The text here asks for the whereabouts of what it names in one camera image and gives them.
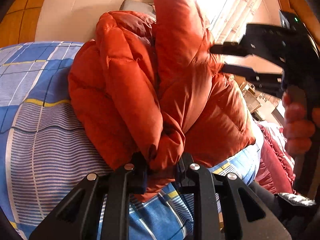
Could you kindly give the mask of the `person's right hand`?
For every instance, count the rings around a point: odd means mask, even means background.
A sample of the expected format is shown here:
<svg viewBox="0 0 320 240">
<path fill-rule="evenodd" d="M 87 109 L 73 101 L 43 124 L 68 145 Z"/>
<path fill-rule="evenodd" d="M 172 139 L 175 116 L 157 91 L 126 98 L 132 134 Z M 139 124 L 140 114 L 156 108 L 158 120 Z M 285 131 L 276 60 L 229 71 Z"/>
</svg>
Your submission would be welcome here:
<svg viewBox="0 0 320 240">
<path fill-rule="evenodd" d="M 285 151 L 292 157 L 306 154 L 312 145 L 311 137 L 319 127 L 319 108 L 313 109 L 310 121 L 305 118 L 305 108 L 293 102 L 287 92 L 283 94 L 282 103 L 285 108 L 283 135 L 287 139 Z"/>
</svg>

